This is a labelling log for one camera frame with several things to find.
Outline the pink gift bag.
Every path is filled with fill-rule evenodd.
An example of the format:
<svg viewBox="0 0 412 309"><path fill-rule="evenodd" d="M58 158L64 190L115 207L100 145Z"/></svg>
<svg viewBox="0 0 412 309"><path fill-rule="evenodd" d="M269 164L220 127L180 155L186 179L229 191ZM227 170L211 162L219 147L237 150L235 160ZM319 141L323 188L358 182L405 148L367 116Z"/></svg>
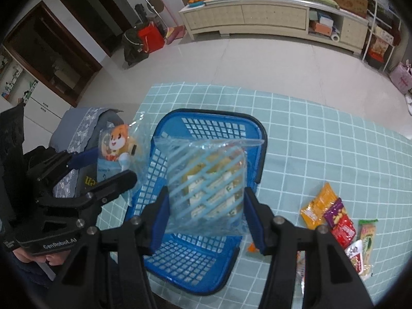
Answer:
<svg viewBox="0 0 412 309"><path fill-rule="evenodd" d="M407 94L412 89L411 63L409 60L399 62L390 72L389 78L403 95Z"/></svg>

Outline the white red snack packet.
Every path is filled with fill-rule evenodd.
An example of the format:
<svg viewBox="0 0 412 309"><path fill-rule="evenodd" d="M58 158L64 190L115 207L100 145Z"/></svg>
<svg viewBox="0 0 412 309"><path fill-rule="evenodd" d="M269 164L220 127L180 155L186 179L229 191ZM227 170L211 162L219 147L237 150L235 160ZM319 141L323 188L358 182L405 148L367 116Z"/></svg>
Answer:
<svg viewBox="0 0 412 309"><path fill-rule="evenodd" d="M357 274L360 275L363 273L365 266L363 260L363 246L362 240L359 239L351 243L345 249L346 256L350 259L353 268L356 270Z"/></svg>

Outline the green white cracker packet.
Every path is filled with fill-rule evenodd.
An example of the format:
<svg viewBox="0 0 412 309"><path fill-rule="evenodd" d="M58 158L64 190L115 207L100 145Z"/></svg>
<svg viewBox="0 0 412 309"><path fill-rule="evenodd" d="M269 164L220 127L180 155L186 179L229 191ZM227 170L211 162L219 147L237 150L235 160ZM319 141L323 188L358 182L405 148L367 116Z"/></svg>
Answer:
<svg viewBox="0 0 412 309"><path fill-rule="evenodd" d="M362 259L363 259L363 272L360 277L363 280L367 280L372 276L372 264L370 263L372 250L374 248L374 242L376 237L376 224L378 220L359 220L360 236L362 241Z"/></svg>

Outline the cream tv cabinet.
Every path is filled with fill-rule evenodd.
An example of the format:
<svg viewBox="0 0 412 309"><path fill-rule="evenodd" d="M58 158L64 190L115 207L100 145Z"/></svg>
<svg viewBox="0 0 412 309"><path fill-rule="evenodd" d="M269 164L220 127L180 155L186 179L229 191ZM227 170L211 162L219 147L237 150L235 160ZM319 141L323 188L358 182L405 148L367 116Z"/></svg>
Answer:
<svg viewBox="0 0 412 309"><path fill-rule="evenodd" d="M179 12L192 39L201 33L275 35L312 40L359 55L368 21L343 9L306 0L209 0ZM339 42L330 35L336 31Z"/></svg>

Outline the small orange snack packet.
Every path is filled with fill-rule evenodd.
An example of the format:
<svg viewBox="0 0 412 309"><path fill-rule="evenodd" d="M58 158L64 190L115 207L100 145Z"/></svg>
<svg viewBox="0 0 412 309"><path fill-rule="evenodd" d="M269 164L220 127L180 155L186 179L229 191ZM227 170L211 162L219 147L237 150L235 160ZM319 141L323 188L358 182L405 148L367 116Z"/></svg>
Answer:
<svg viewBox="0 0 412 309"><path fill-rule="evenodd" d="M251 244L248 246L247 250L248 250L250 253L259 253L259 249L256 248L256 246L255 246L254 243L251 243Z"/></svg>

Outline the red bag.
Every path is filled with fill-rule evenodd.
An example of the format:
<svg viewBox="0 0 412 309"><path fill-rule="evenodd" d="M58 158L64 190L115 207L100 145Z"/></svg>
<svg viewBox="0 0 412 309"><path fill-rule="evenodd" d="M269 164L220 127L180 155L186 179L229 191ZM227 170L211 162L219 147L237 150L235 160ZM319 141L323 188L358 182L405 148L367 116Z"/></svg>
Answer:
<svg viewBox="0 0 412 309"><path fill-rule="evenodd" d="M151 54L165 45L164 37L153 22L138 30L138 37L142 40L144 51Z"/></svg>

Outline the clear striped cookie bag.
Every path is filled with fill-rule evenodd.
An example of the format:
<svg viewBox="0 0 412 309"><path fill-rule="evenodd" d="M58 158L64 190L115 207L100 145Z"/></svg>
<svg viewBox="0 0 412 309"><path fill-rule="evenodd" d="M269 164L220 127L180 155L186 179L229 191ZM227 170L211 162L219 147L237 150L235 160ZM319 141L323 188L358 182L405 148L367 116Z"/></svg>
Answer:
<svg viewBox="0 0 412 309"><path fill-rule="evenodd" d="M244 189L248 152L261 139L156 138L166 158L170 216L166 232L242 236L247 231Z"/></svg>

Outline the clear fox cartoon snack bag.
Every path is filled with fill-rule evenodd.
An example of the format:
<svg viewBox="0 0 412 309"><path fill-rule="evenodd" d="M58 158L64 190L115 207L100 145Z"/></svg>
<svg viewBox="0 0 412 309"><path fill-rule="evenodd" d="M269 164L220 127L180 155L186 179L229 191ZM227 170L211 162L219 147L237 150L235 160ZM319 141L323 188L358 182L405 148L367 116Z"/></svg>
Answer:
<svg viewBox="0 0 412 309"><path fill-rule="evenodd" d="M122 193L129 206L136 200L136 194L146 178L150 148L150 120L145 112L136 112L130 124L109 124L100 132L97 179L101 182L122 171L133 171L137 183Z"/></svg>

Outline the white slippers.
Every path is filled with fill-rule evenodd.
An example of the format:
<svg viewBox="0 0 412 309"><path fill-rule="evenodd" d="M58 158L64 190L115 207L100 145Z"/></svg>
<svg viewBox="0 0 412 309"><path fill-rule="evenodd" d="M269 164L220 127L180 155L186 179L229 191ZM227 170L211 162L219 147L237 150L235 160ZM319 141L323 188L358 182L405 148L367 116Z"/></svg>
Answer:
<svg viewBox="0 0 412 309"><path fill-rule="evenodd" d="M412 97L411 97L411 94L409 92L407 92L404 97L405 97L405 101L406 101L406 104L407 104L407 107L408 107L408 112L409 112L410 115L412 115Z"/></svg>

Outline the white paper roll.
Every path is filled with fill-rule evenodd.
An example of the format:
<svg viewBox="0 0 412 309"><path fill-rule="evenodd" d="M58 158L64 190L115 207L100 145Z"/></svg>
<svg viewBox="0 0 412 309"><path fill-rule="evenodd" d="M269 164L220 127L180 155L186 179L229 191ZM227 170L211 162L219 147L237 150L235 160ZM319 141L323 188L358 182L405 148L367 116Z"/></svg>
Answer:
<svg viewBox="0 0 412 309"><path fill-rule="evenodd" d="M339 42L340 41L340 35L338 32L333 31L330 35L330 38L333 42Z"/></svg>

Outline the dark backpack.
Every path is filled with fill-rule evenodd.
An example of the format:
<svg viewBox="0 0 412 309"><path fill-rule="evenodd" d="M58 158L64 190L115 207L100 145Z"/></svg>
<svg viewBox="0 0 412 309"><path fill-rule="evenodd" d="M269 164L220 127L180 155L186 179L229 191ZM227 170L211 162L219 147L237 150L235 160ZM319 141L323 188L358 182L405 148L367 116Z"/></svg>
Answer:
<svg viewBox="0 0 412 309"><path fill-rule="evenodd" d="M149 57L149 52L144 49L144 43L138 37L136 28L126 30L122 36L124 60L128 67L137 64Z"/></svg>

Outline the pink box by wall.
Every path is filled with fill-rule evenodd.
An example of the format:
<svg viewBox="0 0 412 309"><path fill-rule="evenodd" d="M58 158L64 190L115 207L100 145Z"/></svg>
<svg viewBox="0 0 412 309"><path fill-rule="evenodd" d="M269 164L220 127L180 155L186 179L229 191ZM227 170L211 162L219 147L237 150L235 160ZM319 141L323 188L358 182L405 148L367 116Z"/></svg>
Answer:
<svg viewBox="0 0 412 309"><path fill-rule="evenodd" d="M167 28L165 36L166 45L170 45L176 39L183 38L185 36L185 33L186 27L184 25Z"/></svg>

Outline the blue plastic basket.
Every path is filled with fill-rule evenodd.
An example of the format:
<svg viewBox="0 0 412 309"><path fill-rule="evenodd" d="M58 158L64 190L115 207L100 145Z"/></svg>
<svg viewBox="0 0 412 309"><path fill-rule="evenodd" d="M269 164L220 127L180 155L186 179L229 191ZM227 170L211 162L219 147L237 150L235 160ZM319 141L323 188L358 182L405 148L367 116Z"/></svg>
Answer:
<svg viewBox="0 0 412 309"><path fill-rule="evenodd" d="M200 296L225 285L247 231L243 192L260 183L267 145L248 114L176 109L159 121L147 179L127 211L140 215L168 189L166 232L144 258L150 273Z"/></svg>

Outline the purple chips packet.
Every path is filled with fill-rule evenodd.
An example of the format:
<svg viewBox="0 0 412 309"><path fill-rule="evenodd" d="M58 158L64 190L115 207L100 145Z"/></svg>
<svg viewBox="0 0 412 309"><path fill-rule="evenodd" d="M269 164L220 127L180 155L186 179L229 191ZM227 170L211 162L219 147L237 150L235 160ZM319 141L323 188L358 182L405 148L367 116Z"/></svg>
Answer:
<svg viewBox="0 0 412 309"><path fill-rule="evenodd" d="M326 210L323 218L331 228L334 228L339 223L343 215L346 215L346 208L344 207L341 198L338 198L334 204Z"/></svg>

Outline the teal grid tablecloth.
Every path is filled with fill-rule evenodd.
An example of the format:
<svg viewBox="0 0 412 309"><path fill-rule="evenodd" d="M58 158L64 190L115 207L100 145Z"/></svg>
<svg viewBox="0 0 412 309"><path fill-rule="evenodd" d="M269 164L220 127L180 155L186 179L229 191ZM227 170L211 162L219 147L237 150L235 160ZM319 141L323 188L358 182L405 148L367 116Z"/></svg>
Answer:
<svg viewBox="0 0 412 309"><path fill-rule="evenodd" d="M303 225L300 210L324 183L350 219L376 221L365 286L379 301L411 257L411 141L371 121L317 103L239 87L156 84L133 105L157 124L178 108L250 114L268 133L257 196L275 214Z"/></svg>

